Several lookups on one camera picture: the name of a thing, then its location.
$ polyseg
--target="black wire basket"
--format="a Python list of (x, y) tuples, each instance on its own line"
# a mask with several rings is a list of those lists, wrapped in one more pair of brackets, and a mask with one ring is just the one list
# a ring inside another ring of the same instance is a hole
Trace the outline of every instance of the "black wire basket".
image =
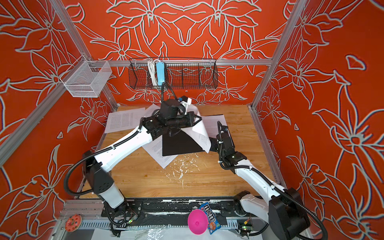
[[(131, 58), (129, 86), (133, 89), (159, 89), (153, 86), (148, 70), (148, 60), (157, 58)], [(166, 83), (172, 89), (215, 89), (218, 72), (215, 59), (206, 58), (163, 58)]]

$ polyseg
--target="wire basket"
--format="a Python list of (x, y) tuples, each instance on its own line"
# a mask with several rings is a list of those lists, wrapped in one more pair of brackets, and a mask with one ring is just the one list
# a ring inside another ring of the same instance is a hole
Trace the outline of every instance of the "wire basket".
[(92, 71), (87, 61), (78, 64), (76, 71), (63, 82), (65, 88), (73, 97), (97, 98), (112, 74), (108, 61), (98, 72)]
[[(130, 59), (129, 86), (133, 89), (153, 89), (147, 61), (150, 58)], [(173, 89), (215, 89), (218, 72), (215, 59), (167, 58), (164, 62), (166, 83)]]

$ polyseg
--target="wooden tabletop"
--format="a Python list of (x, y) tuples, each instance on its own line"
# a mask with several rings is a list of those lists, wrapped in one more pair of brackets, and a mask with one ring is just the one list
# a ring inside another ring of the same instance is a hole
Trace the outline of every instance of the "wooden tabletop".
[[(118, 111), (143, 106), (120, 106)], [(248, 106), (198, 106), (202, 116), (224, 114), (236, 151), (270, 179), (274, 179), (263, 148), (252, 122)], [(102, 148), (116, 142), (132, 130), (108, 133)], [(257, 192), (230, 170), (223, 170), (217, 152), (184, 154), (177, 156), (163, 169), (142, 147), (118, 163), (112, 177), (125, 197), (205, 197), (234, 196), (247, 190)], [(90, 189), (88, 183), (83, 190)], [(80, 198), (95, 198), (86, 194)]]

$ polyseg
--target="pink funnel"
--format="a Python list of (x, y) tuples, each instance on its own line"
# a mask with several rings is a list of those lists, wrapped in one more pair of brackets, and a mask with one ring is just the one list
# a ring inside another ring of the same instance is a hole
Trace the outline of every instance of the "pink funnel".
[(207, 215), (200, 209), (193, 210), (188, 216), (188, 227), (196, 235), (203, 234), (208, 228)]

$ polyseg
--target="white paper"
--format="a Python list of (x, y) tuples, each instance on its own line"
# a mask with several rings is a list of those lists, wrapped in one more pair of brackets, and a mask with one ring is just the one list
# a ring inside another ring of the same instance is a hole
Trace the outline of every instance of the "white paper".
[(136, 128), (140, 124), (140, 118), (144, 112), (145, 108), (137, 108), (108, 114), (104, 133)]
[[(189, 105), (188, 111), (193, 111), (195, 115), (200, 116), (199, 110), (194, 105)], [(182, 128), (181, 130), (188, 134), (205, 152), (209, 152), (209, 149), (211, 149), (211, 141), (209, 141), (203, 121), (200, 121), (193, 127)]]
[(165, 168), (177, 157), (177, 155), (163, 156), (163, 136), (144, 145), (143, 148), (162, 168)]
[[(147, 230), (136, 230), (136, 231), (122, 231), (120, 239), (121, 240), (135, 240), (137, 235), (142, 235), (143, 232)], [(92, 234), (91, 240), (115, 240), (116, 237), (112, 234), (110, 230), (104, 230), (100, 228), (95, 228)]]
[[(152, 104), (147, 108), (142, 116), (150, 117), (156, 109), (160, 109), (159, 106)], [(177, 155), (163, 156), (163, 136), (156, 138), (154, 141), (143, 146), (144, 150), (149, 153), (151, 157), (162, 167), (165, 168), (170, 162), (177, 157)]]
[(152, 116), (153, 111), (156, 109), (160, 109), (158, 105), (152, 104), (149, 108), (147, 108), (144, 112), (144, 114), (140, 118), (147, 118)]
[(223, 126), (227, 126), (224, 115), (214, 116), (202, 116), (205, 130), (207, 131), (208, 137), (216, 138), (218, 135), (217, 121), (220, 121)]

